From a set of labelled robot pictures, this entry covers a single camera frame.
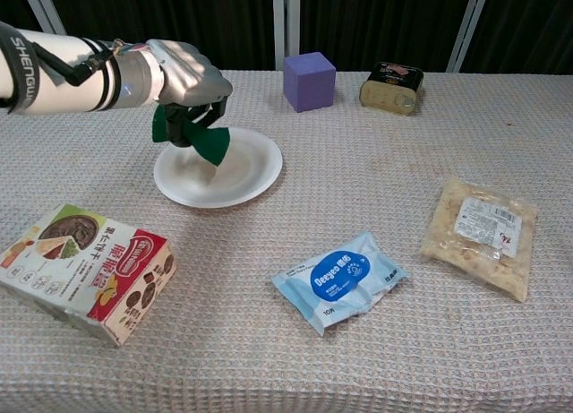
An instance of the purple cube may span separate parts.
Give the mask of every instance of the purple cube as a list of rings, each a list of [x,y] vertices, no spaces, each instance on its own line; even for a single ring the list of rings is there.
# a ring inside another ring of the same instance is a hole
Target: purple cube
[[[289,56],[283,63],[283,91],[297,113],[334,102],[337,69],[321,52]]]

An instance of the white tablecloth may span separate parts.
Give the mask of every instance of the white tablecloth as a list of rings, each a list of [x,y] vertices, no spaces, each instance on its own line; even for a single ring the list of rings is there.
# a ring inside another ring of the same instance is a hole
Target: white tablecloth
[[[413,116],[368,73],[297,114],[278,72],[225,72],[219,125],[284,157],[251,202],[194,210],[153,181],[154,108],[0,116],[0,246],[61,202],[169,237],[180,268],[120,349],[0,290],[0,411],[573,411],[573,77],[427,73]],[[537,205],[524,304],[419,248],[449,176]],[[363,230],[411,273],[321,338],[269,276]]]

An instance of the red label on box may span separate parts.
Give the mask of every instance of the red label on box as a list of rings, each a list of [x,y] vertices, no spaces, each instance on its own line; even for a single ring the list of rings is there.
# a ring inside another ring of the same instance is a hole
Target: red label on box
[[[114,273],[107,279],[106,286],[98,292],[88,317],[100,322],[106,320],[165,242],[163,237],[137,229],[129,245],[115,245],[110,253],[117,259]]]

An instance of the green napkin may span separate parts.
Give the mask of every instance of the green napkin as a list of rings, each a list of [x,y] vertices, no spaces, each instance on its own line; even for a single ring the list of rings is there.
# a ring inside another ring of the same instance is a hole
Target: green napkin
[[[184,120],[184,137],[202,158],[205,158],[217,167],[227,154],[231,141],[228,128],[209,129],[197,125],[188,119]],[[153,142],[167,141],[165,108],[161,105],[157,107],[153,116],[151,138]]]

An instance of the plastic bag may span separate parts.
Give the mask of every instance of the plastic bag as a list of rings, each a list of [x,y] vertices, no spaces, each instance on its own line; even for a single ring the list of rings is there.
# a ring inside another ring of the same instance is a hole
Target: plastic bag
[[[421,254],[449,262],[524,302],[536,218],[532,205],[451,178]]]
[[[369,311],[407,276],[364,232],[272,278],[277,289],[320,334],[334,323]]]

